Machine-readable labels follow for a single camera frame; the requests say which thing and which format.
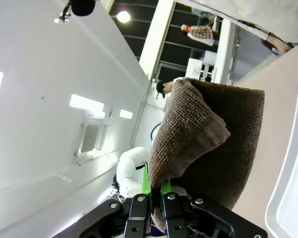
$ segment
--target floor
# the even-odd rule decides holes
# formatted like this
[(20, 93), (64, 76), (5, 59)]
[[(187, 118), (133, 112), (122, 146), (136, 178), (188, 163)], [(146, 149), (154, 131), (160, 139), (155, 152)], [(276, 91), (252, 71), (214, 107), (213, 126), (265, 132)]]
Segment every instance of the floor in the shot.
[(240, 37), (239, 47), (235, 50), (231, 79), (236, 84), (246, 76), (263, 69), (278, 57), (261, 43), (261, 39), (237, 26), (236, 34)]

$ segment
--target gray floor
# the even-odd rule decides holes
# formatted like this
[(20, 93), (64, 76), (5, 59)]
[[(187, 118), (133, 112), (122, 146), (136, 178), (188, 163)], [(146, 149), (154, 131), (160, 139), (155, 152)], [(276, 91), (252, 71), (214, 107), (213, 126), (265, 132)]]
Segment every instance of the gray floor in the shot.
[(261, 39), (252, 33), (237, 27), (236, 34), (240, 37), (239, 47), (235, 50), (231, 79), (232, 84), (249, 74), (253, 69), (272, 55), (261, 43)]

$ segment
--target person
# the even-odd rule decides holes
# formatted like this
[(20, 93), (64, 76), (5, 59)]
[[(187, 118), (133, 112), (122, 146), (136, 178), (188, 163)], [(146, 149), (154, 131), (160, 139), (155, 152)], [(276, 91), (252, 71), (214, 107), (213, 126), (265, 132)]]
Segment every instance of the person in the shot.
[(172, 88), (173, 88), (173, 85), (174, 85), (174, 82), (176, 80), (179, 80), (179, 79), (183, 79), (184, 77), (177, 77), (175, 78), (173, 81), (159, 81), (157, 83), (157, 86), (156, 86), (156, 90), (158, 92), (158, 95), (157, 95), (157, 98), (159, 96), (159, 94), (161, 93), (163, 98), (165, 98), (165, 95), (168, 94), (168, 93), (171, 93), (172, 92)]
[(210, 26), (187, 26), (181, 25), (181, 31), (192, 40), (212, 46), (219, 44), (219, 34), (212, 31)]
[(214, 15), (273, 44), (282, 54), (298, 43), (298, 0), (177, 0), (177, 2)]

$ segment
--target black cap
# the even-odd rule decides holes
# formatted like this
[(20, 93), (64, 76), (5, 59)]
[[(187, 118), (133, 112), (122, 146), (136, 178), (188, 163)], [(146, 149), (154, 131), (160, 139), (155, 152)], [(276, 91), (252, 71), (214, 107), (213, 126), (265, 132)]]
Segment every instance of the black cap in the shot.
[(95, 0), (70, 0), (72, 12), (76, 16), (88, 16), (94, 11)]
[(158, 93), (161, 93), (162, 96), (163, 96), (163, 98), (165, 97), (165, 93), (164, 93), (164, 91), (163, 91), (163, 89), (164, 89), (163, 84), (164, 84), (164, 83), (165, 83), (164, 81), (159, 81), (159, 82), (157, 83), (157, 86), (156, 86), (157, 92), (158, 92)]

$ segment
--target person wearing black cap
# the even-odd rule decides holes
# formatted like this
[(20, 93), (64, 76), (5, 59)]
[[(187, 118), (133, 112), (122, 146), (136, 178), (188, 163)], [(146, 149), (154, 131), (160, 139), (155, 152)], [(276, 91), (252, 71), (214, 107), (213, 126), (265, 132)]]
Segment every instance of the person wearing black cap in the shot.
[(165, 97), (166, 94), (171, 93), (174, 82), (178, 79), (183, 79), (183, 78), (184, 77), (177, 77), (173, 81), (169, 81), (169, 82), (163, 81), (163, 80), (159, 81), (156, 86), (156, 90), (158, 92), (157, 98), (159, 96), (159, 93), (162, 94), (163, 98)]

